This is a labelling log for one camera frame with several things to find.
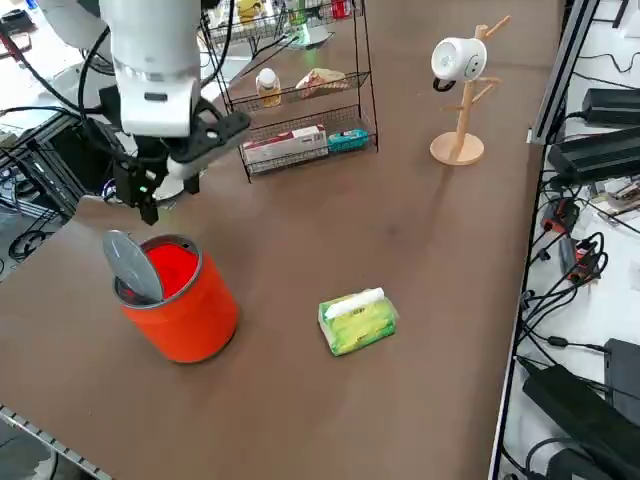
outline box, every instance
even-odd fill
[[[328,155],[327,133],[324,126],[300,128],[259,142],[243,145],[247,164],[262,163],[289,155],[314,151],[309,158]]]

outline bottle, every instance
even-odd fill
[[[331,13],[333,18],[340,20],[346,18],[351,13],[351,0],[331,0]]]
[[[270,68],[263,68],[256,77],[256,89],[265,107],[277,107],[282,101],[280,79]]]

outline metal lid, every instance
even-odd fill
[[[102,248],[113,273],[142,297],[160,302],[162,283],[155,267],[129,235],[111,230],[102,238]]]

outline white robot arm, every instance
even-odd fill
[[[213,8],[219,1],[39,0],[54,31],[76,48],[95,49],[107,25],[110,29],[98,53],[113,62],[117,92],[101,90],[102,107],[139,147],[138,158],[116,155],[116,189],[148,223],[157,219],[151,195],[167,174],[196,193],[199,171],[239,145],[250,124],[248,115],[222,116],[200,96],[197,29],[203,6]],[[203,120],[204,111],[214,120]]]

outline orange can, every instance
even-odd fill
[[[211,257],[190,239],[162,235],[140,245],[163,287],[160,302],[143,302],[116,277],[125,315],[169,360],[193,363],[218,353],[233,336],[238,307]]]

